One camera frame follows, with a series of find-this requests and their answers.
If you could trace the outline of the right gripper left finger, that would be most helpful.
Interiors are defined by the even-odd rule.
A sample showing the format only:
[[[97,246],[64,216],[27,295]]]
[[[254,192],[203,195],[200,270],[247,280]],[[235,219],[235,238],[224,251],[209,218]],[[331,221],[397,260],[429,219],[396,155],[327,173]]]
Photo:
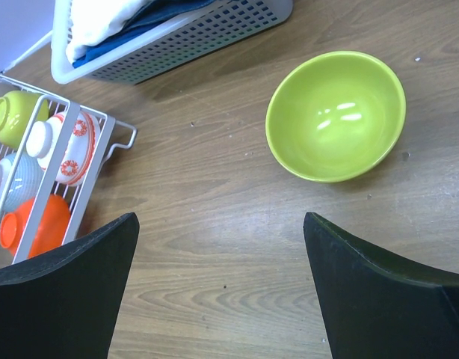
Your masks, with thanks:
[[[0,269],[0,358],[106,358],[138,234],[127,213]]]

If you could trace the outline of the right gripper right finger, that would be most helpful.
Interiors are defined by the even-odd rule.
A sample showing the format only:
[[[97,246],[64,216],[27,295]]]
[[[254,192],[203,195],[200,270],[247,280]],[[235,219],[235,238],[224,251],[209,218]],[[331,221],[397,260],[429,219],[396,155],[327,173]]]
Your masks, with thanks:
[[[315,212],[305,215],[304,240],[333,358],[459,358],[459,274]]]

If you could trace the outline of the pale blue bowl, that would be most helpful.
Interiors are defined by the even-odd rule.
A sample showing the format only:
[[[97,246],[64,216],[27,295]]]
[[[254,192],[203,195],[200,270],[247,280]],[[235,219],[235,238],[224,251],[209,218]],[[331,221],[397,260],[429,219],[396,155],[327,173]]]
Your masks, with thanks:
[[[0,203],[15,159],[16,153],[11,153],[0,160]],[[24,202],[35,198],[42,178],[43,170],[37,160],[23,153],[2,206],[3,211],[14,212]]]

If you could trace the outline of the lime green bowl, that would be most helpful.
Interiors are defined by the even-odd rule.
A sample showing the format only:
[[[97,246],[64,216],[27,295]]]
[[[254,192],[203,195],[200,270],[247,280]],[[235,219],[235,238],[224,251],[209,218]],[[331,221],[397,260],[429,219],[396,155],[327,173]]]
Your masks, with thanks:
[[[18,150],[39,93],[12,90],[0,97],[0,143]]]
[[[390,66],[364,52],[327,52],[297,66],[277,86],[265,135],[289,173],[344,182],[389,155],[406,114],[404,88]]]

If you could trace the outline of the orange bowl front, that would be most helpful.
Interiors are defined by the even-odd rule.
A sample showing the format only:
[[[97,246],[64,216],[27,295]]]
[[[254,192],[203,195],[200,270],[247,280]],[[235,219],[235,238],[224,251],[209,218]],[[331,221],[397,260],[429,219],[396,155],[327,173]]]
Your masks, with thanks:
[[[33,204],[34,198],[27,200],[15,211],[7,213],[1,220],[0,245],[12,255],[16,254],[21,242]],[[56,194],[49,195],[28,258],[60,246],[67,231],[70,216],[70,209],[65,199]]]

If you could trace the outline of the white bowl orange pattern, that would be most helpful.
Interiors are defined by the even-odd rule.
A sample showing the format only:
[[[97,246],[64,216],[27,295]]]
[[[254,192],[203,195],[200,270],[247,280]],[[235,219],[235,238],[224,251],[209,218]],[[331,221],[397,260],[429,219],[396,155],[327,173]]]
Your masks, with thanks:
[[[36,121],[31,127],[26,142],[26,152],[35,158],[39,166],[46,170],[55,150],[67,113],[59,112],[46,121]],[[81,112],[75,121],[56,182],[72,187],[83,183],[96,149],[101,129],[97,118]]]

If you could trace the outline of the white folded cloth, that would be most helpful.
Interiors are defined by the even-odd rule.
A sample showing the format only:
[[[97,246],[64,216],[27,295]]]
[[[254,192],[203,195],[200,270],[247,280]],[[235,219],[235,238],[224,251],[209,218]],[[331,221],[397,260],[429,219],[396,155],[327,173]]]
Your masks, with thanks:
[[[115,35],[139,10],[152,3],[150,0],[72,1],[72,38],[66,49],[67,59],[73,64],[90,46]]]

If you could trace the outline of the dark blue clothes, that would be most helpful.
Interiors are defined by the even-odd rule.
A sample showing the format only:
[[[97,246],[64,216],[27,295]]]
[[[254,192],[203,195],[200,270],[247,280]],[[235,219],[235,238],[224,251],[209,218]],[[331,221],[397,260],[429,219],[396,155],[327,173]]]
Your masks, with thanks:
[[[86,54],[74,62],[72,66],[78,68],[175,16],[198,10],[211,3],[211,1],[153,1],[152,4],[143,7],[128,20],[122,30],[103,40],[100,44],[90,46]]]

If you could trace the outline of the white plastic laundry basket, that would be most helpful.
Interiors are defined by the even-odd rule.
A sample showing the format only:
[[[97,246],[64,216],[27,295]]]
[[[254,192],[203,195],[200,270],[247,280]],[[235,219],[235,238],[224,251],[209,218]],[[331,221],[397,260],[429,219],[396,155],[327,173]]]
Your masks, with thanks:
[[[71,1],[55,3],[51,71],[68,84],[83,77],[137,84],[286,21],[292,1],[215,1],[182,13],[75,68],[66,56],[73,38]]]

